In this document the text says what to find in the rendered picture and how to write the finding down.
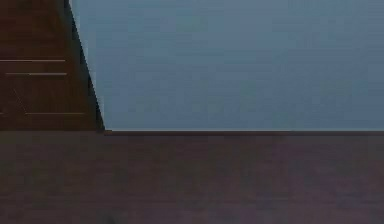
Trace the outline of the dark brown wooden cupboard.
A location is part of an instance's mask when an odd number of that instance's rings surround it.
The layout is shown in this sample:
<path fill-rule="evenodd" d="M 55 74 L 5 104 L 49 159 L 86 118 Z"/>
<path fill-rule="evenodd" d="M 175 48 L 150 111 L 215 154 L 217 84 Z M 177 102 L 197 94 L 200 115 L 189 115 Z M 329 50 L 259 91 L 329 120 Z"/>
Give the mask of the dark brown wooden cupboard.
<path fill-rule="evenodd" d="M 69 0 L 0 0 L 0 130 L 103 129 Z"/>

